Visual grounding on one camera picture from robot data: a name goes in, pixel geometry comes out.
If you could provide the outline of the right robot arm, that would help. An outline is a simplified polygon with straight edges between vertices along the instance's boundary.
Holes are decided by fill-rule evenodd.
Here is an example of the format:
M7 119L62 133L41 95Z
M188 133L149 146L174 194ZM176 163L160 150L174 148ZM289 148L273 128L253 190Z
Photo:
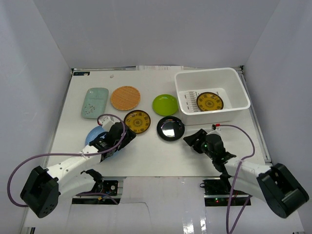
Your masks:
M200 129L184 141L199 154L206 154L221 173L220 188L225 194L239 190L267 203L279 217L290 214L309 201L309 195L288 168L259 165L226 151L218 130L207 133Z

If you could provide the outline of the yellow patterned plate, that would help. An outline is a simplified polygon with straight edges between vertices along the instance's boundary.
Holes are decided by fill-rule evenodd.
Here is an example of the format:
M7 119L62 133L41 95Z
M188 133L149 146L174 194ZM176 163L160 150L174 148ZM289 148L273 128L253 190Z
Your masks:
M217 111L224 108L224 102L222 98L212 92L201 93L197 99L196 104L200 111Z
M143 110L133 110L124 117L124 123L136 134L146 132L151 125L151 118Z

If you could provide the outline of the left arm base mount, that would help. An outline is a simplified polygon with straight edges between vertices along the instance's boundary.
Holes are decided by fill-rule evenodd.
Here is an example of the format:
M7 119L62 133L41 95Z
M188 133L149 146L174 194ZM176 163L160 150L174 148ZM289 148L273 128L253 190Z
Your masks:
M79 196L83 200L83 204L96 205L118 205L120 198L118 196L118 181L103 180L94 185L89 192L83 192Z

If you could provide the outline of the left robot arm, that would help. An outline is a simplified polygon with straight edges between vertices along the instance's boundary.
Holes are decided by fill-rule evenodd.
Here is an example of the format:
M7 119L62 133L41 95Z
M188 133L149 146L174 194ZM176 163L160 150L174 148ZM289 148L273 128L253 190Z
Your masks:
M114 123L109 131L90 141L78 156L45 169L34 168L21 191L21 199L38 218L44 218L56 208L61 198L101 194L104 178L93 166L111 157L135 137L135 132L127 125Z

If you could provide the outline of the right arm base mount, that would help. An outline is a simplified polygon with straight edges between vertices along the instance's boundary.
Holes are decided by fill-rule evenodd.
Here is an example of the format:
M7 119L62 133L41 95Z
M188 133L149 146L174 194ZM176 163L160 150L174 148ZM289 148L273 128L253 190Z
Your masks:
M220 179L205 179L199 186L204 190L206 207L227 207L230 191L224 189ZM234 190L231 206L243 206L247 200L248 195L246 193Z

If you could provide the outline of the black round plate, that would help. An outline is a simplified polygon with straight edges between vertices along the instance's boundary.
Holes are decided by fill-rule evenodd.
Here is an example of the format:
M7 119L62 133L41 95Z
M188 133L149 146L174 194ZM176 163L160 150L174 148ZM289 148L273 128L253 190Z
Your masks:
M164 141L177 141L185 133L185 125L174 116L163 117L156 126L158 136Z

